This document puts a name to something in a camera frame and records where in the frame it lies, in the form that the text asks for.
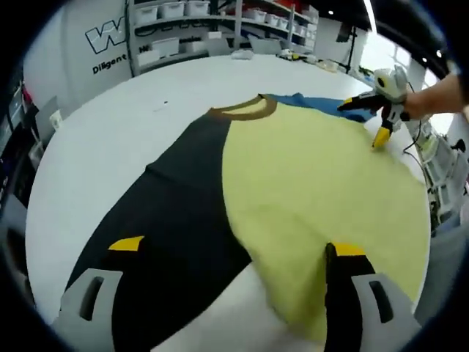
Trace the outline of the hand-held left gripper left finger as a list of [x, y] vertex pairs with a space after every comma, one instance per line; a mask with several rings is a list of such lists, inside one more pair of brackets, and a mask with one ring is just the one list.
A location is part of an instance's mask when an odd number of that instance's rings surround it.
[[118, 240], [66, 289], [57, 335], [72, 351], [150, 351], [150, 242]]

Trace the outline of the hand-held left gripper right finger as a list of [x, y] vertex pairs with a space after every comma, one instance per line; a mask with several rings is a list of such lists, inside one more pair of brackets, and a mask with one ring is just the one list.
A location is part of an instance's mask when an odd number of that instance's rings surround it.
[[359, 247], [326, 245], [325, 282], [326, 351], [400, 351], [421, 330], [409, 297]]

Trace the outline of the person's right hand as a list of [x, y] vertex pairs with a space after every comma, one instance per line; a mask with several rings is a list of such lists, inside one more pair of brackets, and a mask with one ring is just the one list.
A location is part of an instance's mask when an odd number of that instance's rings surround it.
[[410, 120], [422, 120], [433, 115], [430, 93], [430, 88], [407, 93], [404, 101], [404, 112]]

